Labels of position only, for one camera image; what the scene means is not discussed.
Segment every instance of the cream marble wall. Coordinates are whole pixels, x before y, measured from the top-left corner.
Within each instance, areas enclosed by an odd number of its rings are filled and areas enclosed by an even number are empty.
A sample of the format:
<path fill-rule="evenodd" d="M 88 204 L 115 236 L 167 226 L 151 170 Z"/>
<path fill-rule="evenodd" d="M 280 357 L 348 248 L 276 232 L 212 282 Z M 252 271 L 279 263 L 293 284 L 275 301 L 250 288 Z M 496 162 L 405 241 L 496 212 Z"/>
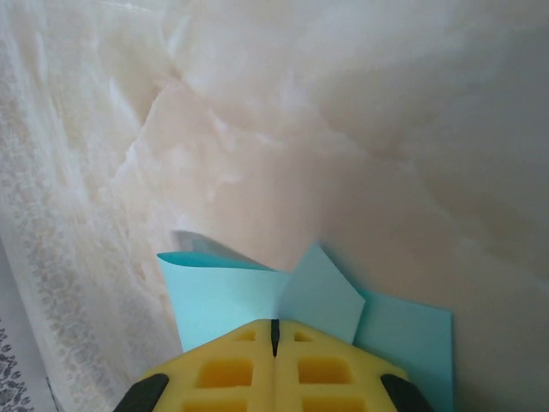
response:
<path fill-rule="evenodd" d="M 0 8 L 0 233 L 67 410 L 180 350 L 181 230 L 282 269 L 323 239 L 455 312 L 462 410 L 546 407 L 545 0 Z"/>

